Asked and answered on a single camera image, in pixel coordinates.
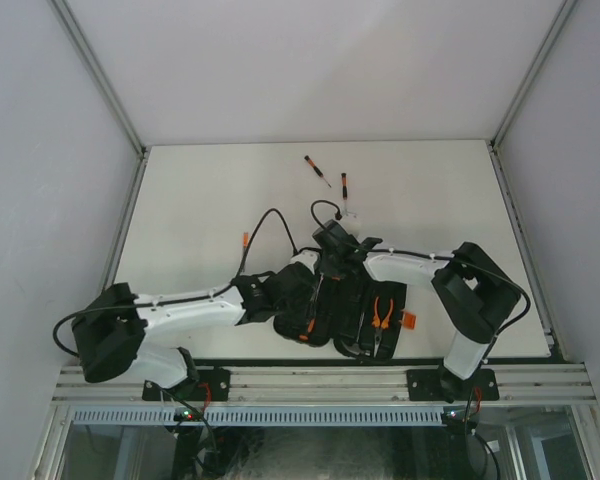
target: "white wall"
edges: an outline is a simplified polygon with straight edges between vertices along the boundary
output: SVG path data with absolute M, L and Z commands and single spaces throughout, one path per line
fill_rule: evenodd
M 490 138 L 562 0 L 70 0 L 150 145 Z
M 24 478 L 61 316 L 97 293 L 134 154 L 43 0 L 0 1 L 0 479 Z
M 502 160 L 566 346 L 600 399 L 600 0 L 579 3 Z

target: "orange tag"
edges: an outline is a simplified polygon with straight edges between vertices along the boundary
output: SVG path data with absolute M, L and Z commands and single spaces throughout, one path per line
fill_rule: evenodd
M 416 328 L 416 316 L 413 313 L 409 313 L 406 310 L 403 310 L 402 326 L 407 330 L 414 330 Z

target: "orange plier handle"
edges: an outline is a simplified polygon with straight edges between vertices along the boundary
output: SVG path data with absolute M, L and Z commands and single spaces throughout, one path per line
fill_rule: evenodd
M 376 297 L 376 301 L 373 304 L 373 321 L 371 322 L 371 326 L 374 328 L 381 328 L 382 330 L 386 330 L 389 328 L 389 320 L 391 320 L 391 314 L 393 313 L 393 298 L 389 299 L 389 312 L 387 315 L 381 319 L 378 314 L 378 302 L 380 301 L 380 297 Z

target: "white table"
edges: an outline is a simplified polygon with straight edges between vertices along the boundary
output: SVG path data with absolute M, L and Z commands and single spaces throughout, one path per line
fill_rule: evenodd
M 329 189 L 303 160 L 310 155 Z M 362 220 L 361 238 L 432 252 L 479 244 L 530 292 L 491 160 L 482 141 L 338 142 L 153 147 L 117 272 L 136 293 L 177 293 L 225 284 L 237 269 L 242 233 L 278 207 L 298 246 L 315 245 L 309 205 L 341 203 Z M 333 212 L 320 206 L 325 220 Z M 247 273 L 277 270 L 291 249 L 278 219 L 267 219 Z M 454 327 L 435 293 L 410 288 L 416 328 L 403 330 L 394 358 L 446 354 Z M 165 339 L 174 342 L 176 339 Z M 194 358 L 342 359 L 331 342 L 311 348 L 278 336 L 272 322 L 192 329 L 177 339 Z M 507 330 L 492 357 L 548 356 L 535 305 Z

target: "black mounting bracket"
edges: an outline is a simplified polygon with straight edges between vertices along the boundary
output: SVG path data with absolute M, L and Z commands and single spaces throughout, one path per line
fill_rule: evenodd
M 197 384 L 187 382 L 182 387 L 170 388 L 169 391 L 185 402 L 204 402 L 207 398 L 207 389 L 204 387 L 206 384 L 211 391 L 211 401 L 226 402 L 229 400 L 229 390 L 231 389 L 231 372 L 229 370 L 224 368 L 199 369 L 198 374 L 200 381 Z M 160 389 L 152 382 L 145 382 L 142 389 L 142 400 L 161 402 L 170 399 L 168 395 L 162 395 Z
M 412 402 L 449 401 L 449 394 L 442 389 L 440 371 L 437 368 L 407 370 L 407 387 L 409 400 Z M 500 400 L 496 374 L 493 370 L 486 368 L 478 370 L 471 379 L 462 383 L 462 391 L 456 394 L 453 400 L 469 400 L 472 387 L 482 390 L 482 400 Z

